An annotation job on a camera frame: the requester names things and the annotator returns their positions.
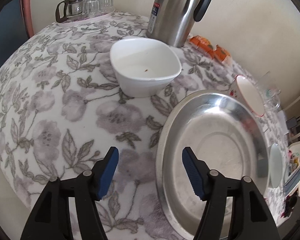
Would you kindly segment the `pale blue-white round bowl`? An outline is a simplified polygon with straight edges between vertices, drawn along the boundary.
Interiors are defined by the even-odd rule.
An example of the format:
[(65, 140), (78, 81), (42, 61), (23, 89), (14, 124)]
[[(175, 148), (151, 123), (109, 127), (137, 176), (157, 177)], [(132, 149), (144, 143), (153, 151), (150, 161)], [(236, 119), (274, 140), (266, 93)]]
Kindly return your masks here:
[(283, 162), (280, 147), (272, 144), (269, 148), (269, 187), (279, 187), (283, 174)]

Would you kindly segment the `strawberry pattern red-rim bowl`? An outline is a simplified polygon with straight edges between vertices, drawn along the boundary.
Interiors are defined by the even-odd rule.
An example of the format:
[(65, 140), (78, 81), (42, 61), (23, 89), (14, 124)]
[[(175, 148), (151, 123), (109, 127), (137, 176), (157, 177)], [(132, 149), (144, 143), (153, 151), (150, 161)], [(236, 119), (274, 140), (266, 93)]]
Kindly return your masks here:
[(230, 85), (228, 94), (245, 105), (256, 117), (264, 116), (262, 96), (247, 77), (237, 75)]

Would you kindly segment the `white squarish ceramic bowl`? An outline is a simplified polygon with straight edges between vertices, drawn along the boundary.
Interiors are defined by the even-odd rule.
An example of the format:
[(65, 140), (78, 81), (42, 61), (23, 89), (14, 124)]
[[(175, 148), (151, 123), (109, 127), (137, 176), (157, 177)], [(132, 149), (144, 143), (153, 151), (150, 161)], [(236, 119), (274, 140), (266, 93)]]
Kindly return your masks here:
[(181, 73), (181, 62), (165, 43), (127, 38), (110, 49), (110, 62), (124, 94), (144, 98), (157, 94)]

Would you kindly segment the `large stainless steel plate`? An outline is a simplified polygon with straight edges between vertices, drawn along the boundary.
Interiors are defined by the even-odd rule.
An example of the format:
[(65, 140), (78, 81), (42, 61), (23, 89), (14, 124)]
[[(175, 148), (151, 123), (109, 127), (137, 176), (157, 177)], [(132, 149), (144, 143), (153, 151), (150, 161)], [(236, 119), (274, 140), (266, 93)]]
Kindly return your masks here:
[(228, 178), (249, 176), (261, 193), (269, 184), (268, 147), (253, 114), (224, 93), (200, 90), (174, 107), (157, 148), (157, 191), (172, 229), (193, 239), (205, 202), (195, 195), (183, 166), (187, 146), (210, 169)]

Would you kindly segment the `floral grey white tablecloth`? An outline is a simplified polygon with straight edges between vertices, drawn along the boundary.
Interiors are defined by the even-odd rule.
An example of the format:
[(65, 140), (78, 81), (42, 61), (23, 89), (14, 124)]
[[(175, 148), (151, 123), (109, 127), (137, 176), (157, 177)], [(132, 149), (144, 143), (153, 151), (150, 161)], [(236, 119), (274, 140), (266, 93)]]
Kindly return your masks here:
[(181, 74), (158, 95), (131, 98), (117, 83), (114, 42), (143, 37), (148, 19), (117, 11), (74, 27), (53, 23), (21, 45), (0, 68), (0, 168), (32, 208), (51, 176), (76, 177), (110, 146), (121, 163), (97, 208), (109, 239), (179, 239), (155, 187), (155, 152), (162, 127), (185, 96), (228, 90), (250, 73), (221, 64), (191, 44), (175, 49)]

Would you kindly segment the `large clear glass mug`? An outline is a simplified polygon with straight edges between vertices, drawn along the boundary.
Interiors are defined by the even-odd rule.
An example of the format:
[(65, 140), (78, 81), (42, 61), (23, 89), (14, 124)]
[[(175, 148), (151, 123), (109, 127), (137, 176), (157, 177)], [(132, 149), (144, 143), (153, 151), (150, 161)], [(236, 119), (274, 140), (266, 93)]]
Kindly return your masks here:
[(281, 90), (278, 89), (271, 72), (266, 72), (266, 74), (258, 80), (257, 87), (267, 109), (278, 111), (281, 105), (279, 98)]

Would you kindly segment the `orange snack packet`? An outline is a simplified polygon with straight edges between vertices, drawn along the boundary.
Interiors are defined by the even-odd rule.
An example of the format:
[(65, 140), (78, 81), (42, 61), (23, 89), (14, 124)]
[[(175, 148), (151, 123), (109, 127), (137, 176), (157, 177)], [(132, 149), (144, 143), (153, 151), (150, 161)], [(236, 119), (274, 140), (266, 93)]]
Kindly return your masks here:
[(189, 39), (190, 44), (205, 55), (213, 57), (213, 46), (211, 42), (202, 36), (193, 36)]
[(213, 50), (213, 55), (215, 59), (221, 64), (231, 64), (232, 63), (232, 56), (231, 54), (218, 44), (216, 45), (215, 49)]

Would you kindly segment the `dark blue cabinet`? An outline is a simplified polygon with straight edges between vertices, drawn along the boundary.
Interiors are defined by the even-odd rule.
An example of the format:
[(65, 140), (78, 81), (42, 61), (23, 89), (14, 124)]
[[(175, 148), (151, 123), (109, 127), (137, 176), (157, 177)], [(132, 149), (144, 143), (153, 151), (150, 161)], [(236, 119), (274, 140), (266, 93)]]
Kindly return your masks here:
[(20, 0), (11, 0), (0, 12), (0, 67), (28, 39)]

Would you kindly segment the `pink tray under glasses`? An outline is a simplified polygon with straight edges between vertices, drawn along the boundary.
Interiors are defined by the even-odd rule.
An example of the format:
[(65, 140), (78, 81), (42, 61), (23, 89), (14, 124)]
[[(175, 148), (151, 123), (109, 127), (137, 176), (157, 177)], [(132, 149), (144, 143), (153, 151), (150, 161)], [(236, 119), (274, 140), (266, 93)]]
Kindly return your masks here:
[(90, 18), (85, 18), (85, 19), (75, 20), (75, 21), (68, 20), (64, 23), (57, 23), (57, 25), (61, 27), (72, 27), (80, 24), (94, 23), (109, 18), (114, 12), (115, 12), (115, 8), (112, 8), (109, 12), (106, 12), (100, 16), (90, 17)]

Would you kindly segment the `small clear drinking glass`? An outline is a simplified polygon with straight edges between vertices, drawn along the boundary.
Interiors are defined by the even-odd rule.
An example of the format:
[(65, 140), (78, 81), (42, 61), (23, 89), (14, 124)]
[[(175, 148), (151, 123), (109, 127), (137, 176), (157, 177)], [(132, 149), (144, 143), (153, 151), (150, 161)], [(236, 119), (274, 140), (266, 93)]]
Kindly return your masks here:
[(100, 0), (84, 0), (83, 15), (85, 17), (95, 17), (101, 14)]

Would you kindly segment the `stainless steel thermos jug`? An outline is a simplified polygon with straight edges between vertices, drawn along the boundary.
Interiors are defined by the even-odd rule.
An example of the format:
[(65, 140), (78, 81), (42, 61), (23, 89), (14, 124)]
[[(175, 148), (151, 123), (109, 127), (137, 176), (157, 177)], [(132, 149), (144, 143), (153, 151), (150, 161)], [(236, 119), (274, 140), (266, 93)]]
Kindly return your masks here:
[(154, 0), (148, 38), (183, 47), (193, 25), (204, 17), (212, 0)]

